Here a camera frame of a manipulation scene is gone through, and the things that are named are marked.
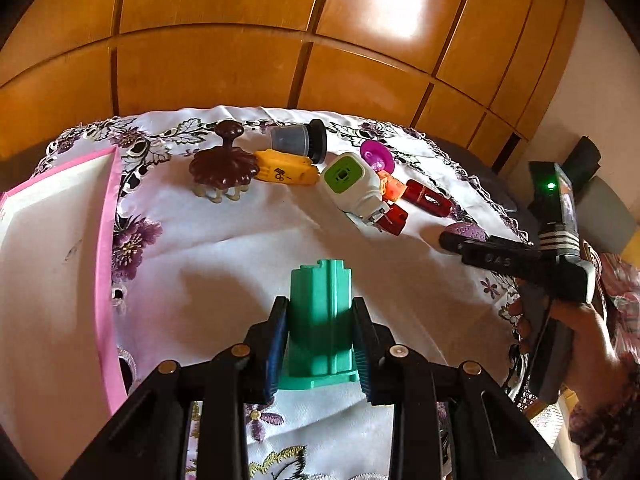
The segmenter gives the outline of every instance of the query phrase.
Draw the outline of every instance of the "orange toy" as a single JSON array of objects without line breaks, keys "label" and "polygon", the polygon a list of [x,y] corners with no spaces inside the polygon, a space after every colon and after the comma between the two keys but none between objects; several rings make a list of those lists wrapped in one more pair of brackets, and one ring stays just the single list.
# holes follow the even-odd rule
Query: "orange toy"
[{"label": "orange toy", "polygon": [[382,197],[385,200],[397,202],[406,191],[405,184],[385,170],[380,170],[378,176],[380,177],[380,193],[382,193]]}]

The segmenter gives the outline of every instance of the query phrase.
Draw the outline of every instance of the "white stripe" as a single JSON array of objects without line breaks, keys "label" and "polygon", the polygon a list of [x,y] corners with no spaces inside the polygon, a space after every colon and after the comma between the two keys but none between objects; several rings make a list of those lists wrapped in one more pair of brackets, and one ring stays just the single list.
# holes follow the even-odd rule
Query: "white stripe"
[{"label": "white stripe", "polygon": [[575,241],[573,238],[569,238],[569,237],[566,237],[566,236],[559,236],[559,237],[556,237],[556,238],[547,238],[546,240],[540,240],[540,243],[543,244],[543,245],[544,244],[555,244],[555,243],[558,243],[558,242],[567,242],[568,244],[575,244],[578,247],[580,246],[580,244],[577,241]]},{"label": "white stripe", "polygon": [[571,249],[571,250],[580,252],[580,247],[575,247],[567,244],[548,245],[548,246],[540,247],[541,251],[550,251],[550,250],[556,250],[556,249]]},{"label": "white stripe", "polygon": [[542,235],[539,236],[540,239],[542,238],[550,238],[552,236],[569,236],[571,238],[575,238],[576,240],[579,240],[580,238],[577,237],[577,235],[573,234],[571,231],[551,231],[548,233],[544,233]]}]

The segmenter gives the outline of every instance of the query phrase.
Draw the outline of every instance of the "white tablecloth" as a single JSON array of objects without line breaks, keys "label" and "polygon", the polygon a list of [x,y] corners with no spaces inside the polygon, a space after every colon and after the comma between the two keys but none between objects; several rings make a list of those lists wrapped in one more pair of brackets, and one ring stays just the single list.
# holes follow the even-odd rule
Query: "white tablecloth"
[{"label": "white tablecloth", "polygon": [[[352,221],[319,187],[254,180],[239,202],[220,204],[192,192],[191,155],[221,143],[212,132],[218,121],[245,124],[236,145],[255,151],[268,147],[270,124],[312,118],[327,126],[328,160],[357,151],[365,139],[384,140],[396,156],[394,176],[447,193],[456,203],[453,218],[402,202],[409,218],[394,237]],[[164,359],[188,365],[242,341],[276,296],[289,295],[290,271],[322,258],[344,260],[353,293],[366,299],[374,321],[429,360],[457,366],[474,359],[498,383],[514,368],[513,320],[504,310],[514,288],[445,254],[438,236],[456,220],[514,240],[526,235],[423,134],[328,112],[185,108],[69,129],[36,172],[111,144],[120,146],[125,168],[114,236],[114,316],[118,344],[135,360],[138,381]],[[386,478],[392,409],[369,406],[357,383],[279,391],[273,405],[246,412],[252,478]],[[197,418],[188,476],[195,475]]]}]

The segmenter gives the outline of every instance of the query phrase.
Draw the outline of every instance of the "black cap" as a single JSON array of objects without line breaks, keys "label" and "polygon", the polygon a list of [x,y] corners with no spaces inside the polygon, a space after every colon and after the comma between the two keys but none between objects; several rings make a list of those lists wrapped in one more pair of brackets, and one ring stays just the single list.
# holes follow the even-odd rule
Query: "black cap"
[{"label": "black cap", "polygon": [[326,128],[320,119],[312,119],[306,124],[309,135],[309,151],[306,154],[314,164],[322,164],[326,157]]}]

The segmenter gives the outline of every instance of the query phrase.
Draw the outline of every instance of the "red toy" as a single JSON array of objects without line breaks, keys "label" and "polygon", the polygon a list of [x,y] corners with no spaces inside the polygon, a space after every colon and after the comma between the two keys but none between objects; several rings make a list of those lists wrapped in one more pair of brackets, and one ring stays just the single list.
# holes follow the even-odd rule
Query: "red toy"
[{"label": "red toy", "polygon": [[453,209],[451,200],[413,179],[406,182],[406,191],[402,198],[424,209],[427,213],[441,218],[449,216]]},{"label": "red toy", "polygon": [[409,213],[402,209],[398,204],[389,205],[389,211],[382,215],[382,218],[376,222],[376,225],[398,236],[406,224],[406,219],[409,218]]}]

